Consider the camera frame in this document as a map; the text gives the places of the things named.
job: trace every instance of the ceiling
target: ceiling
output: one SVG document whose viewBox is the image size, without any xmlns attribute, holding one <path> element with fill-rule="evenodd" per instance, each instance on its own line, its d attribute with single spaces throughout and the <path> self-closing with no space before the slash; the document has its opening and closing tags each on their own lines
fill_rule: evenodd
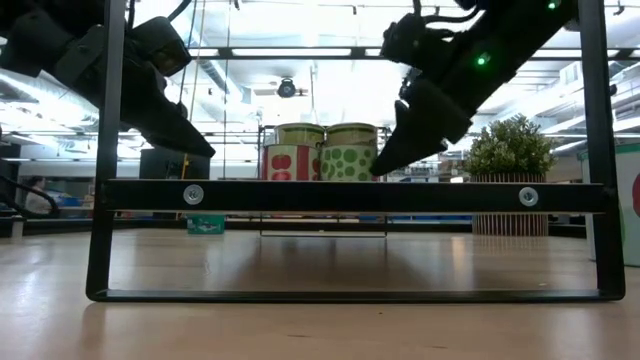
<svg viewBox="0 0 640 360">
<path fill-rule="evenodd" d="M 141 0 L 137 3 L 136 23 L 142 23 L 154 16 L 167 15 L 179 2 L 180 0 Z M 408 0 L 242 0 L 238 2 L 239 9 L 236 9 L 233 1 L 194 0 L 194 3 L 195 6 L 189 7 L 173 23 L 185 38 L 190 34 L 190 47 L 193 48 L 194 55 L 198 55 L 198 48 L 206 48 L 201 52 L 204 54 L 207 49 L 224 47 L 379 47 L 382 43 L 382 32 L 389 24 L 411 11 L 411 2 Z M 619 10 L 617 0 L 606 0 L 605 4 L 608 6 L 609 48 L 639 47 L 640 33 L 637 31 L 637 23 L 640 20 L 640 0 L 622 0 L 625 11 L 620 15 L 614 15 Z M 423 0 L 423 12 L 433 12 L 435 6 L 440 7 L 442 15 L 464 14 L 453 0 Z M 471 24 L 472 22 L 445 25 L 459 31 Z M 544 48 L 563 50 L 551 52 L 555 55 L 547 55 L 545 58 L 556 55 L 563 57 L 563 51 L 579 47 L 579 34 L 562 30 Z M 322 125 L 357 121 L 393 127 L 393 102 L 407 71 L 404 65 L 384 60 L 204 61 L 193 62 L 183 73 L 173 76 L 166 91 L 168 98 L 173 101 L 181 100 L 187 105 L 191 120 L 203 132 L 255 132 L 259 124 L 275 125 L 296 121 L 317 122 Z M 556 101 L 557 104 L 553 102 L 555 105 L 549 109 L 547 105 L 538 106 L 534 110 L 527 109 L 527 115 L 538 121 L 543 128 L 557 126 L 558 123 L 581 116 L 583 106 L 580 87 L 572 88 L 571 91 L 557 90 L 560 71 L 571 64 L 571 61 L 535 59 L 526 63 L 514 79 L 499 89 L 480 108 L 471 131 L 479 131 L 490 120 L 524 111 L 526 107 L 531 108 L 531 104 L 542 102 L 548 105 L 552 102 L 549 99 L 554 96 L 553 99 L 560 98 L 563 101 Z M 217 83 L 211 72 L 217 74 Z M 9 75 L 2 70 L 0 84 Z M 0 103 L 0 111 L 3 111 L 0 121 L 3 122 L 3 128 L 20 130 L 25 135 L 15 141 L 28 143 L 29 139 L 36 139 L 38 141 L 34 143 L 51 147 L 59 143 L 60 139 L 65 143 L 74 141 L 73 133 L 63 137 L 57 136 L 56 131 L 75 131 L 78 126 L 94 129 L 96 109 L 82 103 L 82 99 L 74 97 L 74 94 L 65 92 L 63 96 L 48 98 L 50 101 L 57 100 L 74 106 L 78 116 L 73 124 L 67 124 L 68 116 L 57 112 L 55 107 L 42 101 L 43 97 L 46 98 L 45 95 L 55 94 L 55 87 L 61 89 L 61 85 L 56 84 L 55 79 L 46 78 L 46 75 L 44 77 L 44 80 L 37 80 L 46 80 L 46 84 L 11 78 L 25 82 L 28 86 L 22 87 L 23 92 L 33 95 L 36 99 L 36 104 L 28 106 L 28 111 L 25 111 L 23 103 Z M 302 96 L 281 99 L 275 95 L 282 78 L 292 78 L 296 87 L 302 90 Z M 221 89 L 220 79 L 223 82 L 226 80 L 229 94 L 225 95 L 225 91 Z M 622 117 L 627 118 L 635 116 L 635 95 L 640 90 L 636 89 L 636 86 L 640 86 L 640 82 L 630 77 L 624 81 L 624 85 L 627 86 L 624 94 L 628 97 L 617 103 L 622 104 Z M 574 122 L 571 127 L 554 134 L 581 136 L 584 133 L 584 122 Z M 636 129 L 625 127 L 624 132 L 630 134 Z M 37 134 L 39 131 L 48 133 L 40 136 Z M 248 150 L 254 147 L 252 143 L 255 142 L 256 136 L 254 135 L 254 139 L 248 135 L 242 139 L 228 136 L 225 137 L 225 141 L 233 143 L 234 149 L 246 145 L 247 151 L 242 153 L 249 153 Z M 47 137 L 51 139 L 43 141 L 43 138 Z M 470 143 L 469 139 L 463 142 L 465 146 Z M 575 142 L 572 137 L 559 139 L 560 145 Z M 86 138 L 78 141 L 82 141 L 83 144 L 89 142 Z M 123 136 L 121 143 L 123 147 L 132 150 L 126 152 L 134 157 L 141 146 L 146 146 L 140 138 L 132 136 Z M 222 145 L 214 147 L 220 150 Z M 87 156 L 94 156 L 94 152 L 87 153 Z"/>
</svg>

